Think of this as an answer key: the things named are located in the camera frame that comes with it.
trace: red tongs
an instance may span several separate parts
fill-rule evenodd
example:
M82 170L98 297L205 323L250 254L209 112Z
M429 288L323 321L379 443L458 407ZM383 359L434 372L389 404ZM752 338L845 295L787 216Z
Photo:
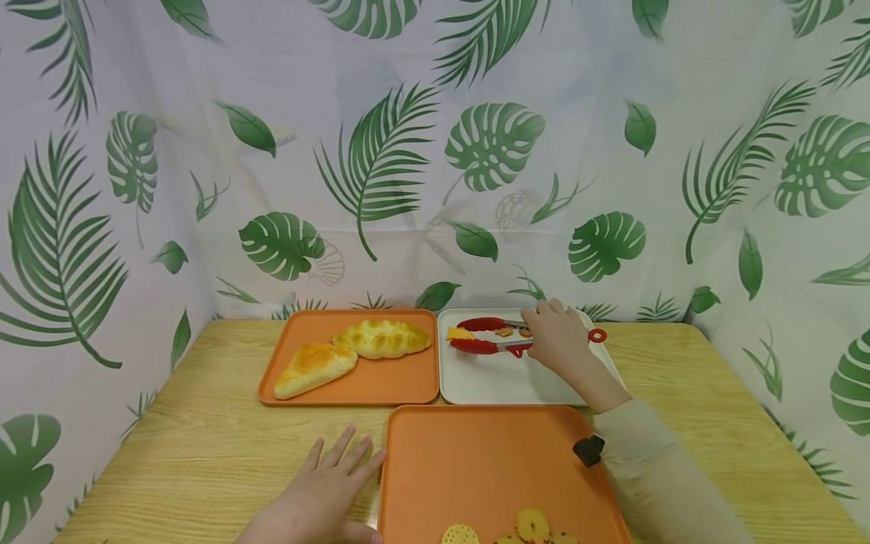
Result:
M525 321L510 321L501 318L474 318L466 319L459 323L457 327L466 329L466 331L497 331L498 329L528 329L529 326ZM589 331L589 341L600 343L607 339L607 333L603 329L592 329ZM450 341L453 349L461 352L476 353L477 355L492 355L499 352L513 353L514 357L520 358L525 350L532 347L530 339L514 340L512 342L490 342L489 340L478 339L453 339Z

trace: croissant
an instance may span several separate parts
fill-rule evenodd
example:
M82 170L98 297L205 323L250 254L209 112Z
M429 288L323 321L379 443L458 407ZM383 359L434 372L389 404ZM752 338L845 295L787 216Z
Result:
M432 345L432 339L404 321L366 319L333 336L332 343L352 349L366 359L397 359L422 352Z

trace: beige sleeve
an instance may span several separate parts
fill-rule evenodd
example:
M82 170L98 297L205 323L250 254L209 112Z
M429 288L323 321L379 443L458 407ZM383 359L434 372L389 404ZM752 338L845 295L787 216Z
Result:
M643 400L593 418L619 507L635 533L663 544L743 544L752 536L716 486Z

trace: orange tray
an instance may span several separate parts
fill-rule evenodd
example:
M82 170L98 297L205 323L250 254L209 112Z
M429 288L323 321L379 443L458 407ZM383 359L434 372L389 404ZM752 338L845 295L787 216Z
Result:
M332 335L363 319L407 321L432 338L432 346L400 359L359 358L345 376L288 400L272 389L293 353L309 342L331 342ZM428 310L303 310L287 319L258 389L260 401L283 405L425 404L438 397L438 337L435 314Z
M378 531L384 544L441 542L454 523L481 542L537 508L553 533L630 544L604 468L572 447L591 434L567 406L402 406L386 429Z

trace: white tray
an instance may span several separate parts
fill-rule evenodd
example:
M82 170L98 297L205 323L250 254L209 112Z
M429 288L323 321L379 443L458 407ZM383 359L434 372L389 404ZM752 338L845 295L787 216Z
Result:
M580 313L587 328L589 316ZM516 358L511 353L474 355L453 349L447 341L447 327L471 318L493 317L521 321L519 308L455 308L438 316L438 364L441 396L451 404L564 404L586 406L568 384L550 369L528 355ZM482 340L522 339L518 333L501 338L494 332L476 332ZM591 344L592 353L604 362L619 383L624 385L604 344Z

